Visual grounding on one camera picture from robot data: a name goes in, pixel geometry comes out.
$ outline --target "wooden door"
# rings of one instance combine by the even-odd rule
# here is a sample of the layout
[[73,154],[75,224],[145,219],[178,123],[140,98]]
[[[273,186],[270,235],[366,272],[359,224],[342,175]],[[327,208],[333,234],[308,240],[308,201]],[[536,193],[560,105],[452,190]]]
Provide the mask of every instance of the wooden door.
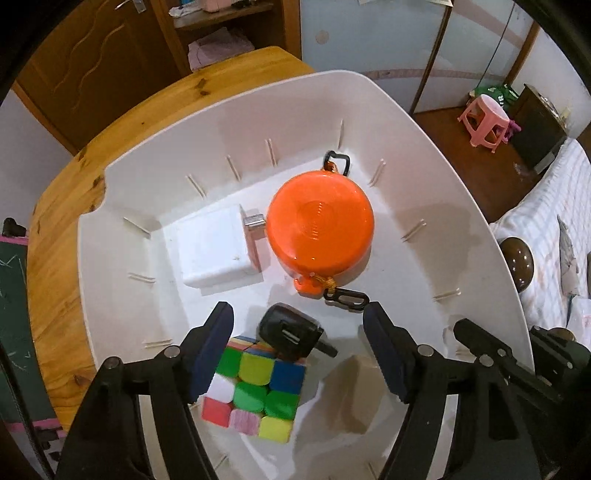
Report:
[[578,142],[581,144],[585,153],[591,160],[591,124],[587,125],[583,133],[579,135],[577,138]]
[[18,76],[17,93],[69,150],[180,78],[149,0],[143,13],[122,1],[84,0]]

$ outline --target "wooden shelf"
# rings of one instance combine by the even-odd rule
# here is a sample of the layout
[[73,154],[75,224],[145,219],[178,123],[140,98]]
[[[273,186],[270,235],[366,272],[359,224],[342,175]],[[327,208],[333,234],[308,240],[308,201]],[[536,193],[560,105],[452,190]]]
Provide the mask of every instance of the wooden shelf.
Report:
[[233,20],[234,18],[254,15],[261,12],[267,12],[273,9],[273,2],[259,1],[255,5],[244,8],[225,8],[215,13],[207,13],[202,10],[192,14],[174,19],[174,28],[177,30],[197,30],[203,27],[209,27],[218,23]]

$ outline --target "orange cord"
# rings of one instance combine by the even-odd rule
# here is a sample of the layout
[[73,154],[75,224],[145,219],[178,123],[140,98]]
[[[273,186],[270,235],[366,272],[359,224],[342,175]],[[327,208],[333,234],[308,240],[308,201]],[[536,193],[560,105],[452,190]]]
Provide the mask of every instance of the orange cord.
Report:
[[333,277],[324,278],[319,275],[314,275],[312,278],[317,280],[324,287],[324,290],[328,290],[330,295],[335,293],[337,284]]

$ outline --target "pink box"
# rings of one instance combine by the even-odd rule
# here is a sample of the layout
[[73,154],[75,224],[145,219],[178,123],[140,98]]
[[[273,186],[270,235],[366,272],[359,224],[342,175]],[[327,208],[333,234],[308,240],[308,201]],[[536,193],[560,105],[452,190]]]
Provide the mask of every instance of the pink box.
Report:
[[230,413],[230,428],[246,435],[256,436],[261,425],[261,415],[238,408]]
[[232,0],[202,0],[201,5],[206,12],[213,13],[231,7]]

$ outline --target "rubik's cube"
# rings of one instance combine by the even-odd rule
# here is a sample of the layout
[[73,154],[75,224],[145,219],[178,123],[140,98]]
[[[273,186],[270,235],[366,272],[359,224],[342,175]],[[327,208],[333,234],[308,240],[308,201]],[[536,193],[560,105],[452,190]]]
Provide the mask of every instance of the rubik's cube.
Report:
[[246,435],[287,443],[306,375],[264,342],[230,338],[203,399],[201,417]]

